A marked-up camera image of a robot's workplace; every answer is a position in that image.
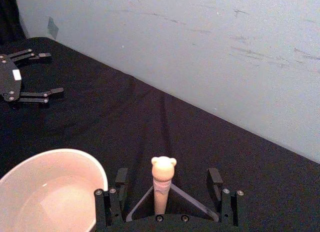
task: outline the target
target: black fabric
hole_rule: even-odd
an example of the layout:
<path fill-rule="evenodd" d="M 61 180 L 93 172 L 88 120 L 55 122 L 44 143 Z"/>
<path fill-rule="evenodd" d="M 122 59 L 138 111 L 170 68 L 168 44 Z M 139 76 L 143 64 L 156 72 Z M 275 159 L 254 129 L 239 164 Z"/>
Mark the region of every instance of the black fabric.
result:
<path fill-rule="evenodd" d="M 0 45 L 25 38 L 16 0 L 0 0 Z"/>
<path fill-rule="evenodd" d="M 251 231 L 320 231 L 319 164 L 50 39 L 0 53 L 27 48 L 53 60 L 21 68 L 24 90 L 64 87 L 64 98 L 46 109 L 0 102 L 0 176 L 40 152 L 80 149 L 110 182 L 129 168 L 128 212 L 152 185 L 151 158 L 166 155 L 177 159 L 173 183 L 207 206 L 208 167 L 227 188 L 243 190 Z"/>

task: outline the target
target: pink bowl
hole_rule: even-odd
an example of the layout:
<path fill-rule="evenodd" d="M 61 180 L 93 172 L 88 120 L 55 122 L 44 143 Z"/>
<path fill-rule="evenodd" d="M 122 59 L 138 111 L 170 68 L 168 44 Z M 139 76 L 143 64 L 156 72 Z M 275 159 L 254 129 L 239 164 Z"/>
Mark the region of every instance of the pink bowl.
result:
<path fill-rule="evenodd" d="M 0 180 L 0 231 L 92 231 L 94 191 L 108 190 L 91 155 L 56 149 L 20 163 Z"/>

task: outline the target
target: white wall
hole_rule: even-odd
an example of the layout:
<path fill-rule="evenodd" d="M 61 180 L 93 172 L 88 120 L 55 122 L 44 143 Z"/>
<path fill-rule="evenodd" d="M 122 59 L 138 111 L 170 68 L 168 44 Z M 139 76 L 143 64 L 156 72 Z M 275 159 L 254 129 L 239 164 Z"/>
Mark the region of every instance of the white wall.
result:
<path fill-rule="evenodd" d="M 320 0 L 17 0 L 48 36 L 320 162 Z"/>

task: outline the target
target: bear ear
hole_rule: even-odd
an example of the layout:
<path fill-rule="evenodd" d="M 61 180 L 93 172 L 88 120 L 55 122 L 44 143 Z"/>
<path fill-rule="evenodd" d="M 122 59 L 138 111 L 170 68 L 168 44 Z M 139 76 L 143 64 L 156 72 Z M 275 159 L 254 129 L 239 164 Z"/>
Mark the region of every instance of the bear ear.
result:
<path fill-rule="evenodd" d="M 175 158 L 171 158 L 170 162 L 172 163 L 173 166 L 175 166 L 177 164 L 177 161 Z"/>
<path fill-rule="evenodd" d="M 152 165 L 154 165 L 154 164 L 157 163 L 157 162 L 158 162 L 158 157 L 153 157 L 153 158 L 151 159 Z"/>

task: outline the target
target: table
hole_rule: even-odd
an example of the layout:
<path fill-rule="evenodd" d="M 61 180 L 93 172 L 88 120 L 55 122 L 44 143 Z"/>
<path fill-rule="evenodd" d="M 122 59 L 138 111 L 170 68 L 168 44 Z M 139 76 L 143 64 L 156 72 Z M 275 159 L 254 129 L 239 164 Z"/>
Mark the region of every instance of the table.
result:
<path fill-rule="evenodd" d="M 129 168 L 128 212 L 152 185 L 151 158 L 165 155 L 177 159 L 173 183 L 207 206 L 209 167 L 244 191 L 252 231 L 320 230 L 319 164 L 48 38 L 0 54 L 27 48 L 51 53 L 52 63 L 22 67 L 22 91 L 63 87 L 64 98 L 18 110 L 0 101 L 0 177 L 40 152 L 79 149 L 109 181 Z"/>

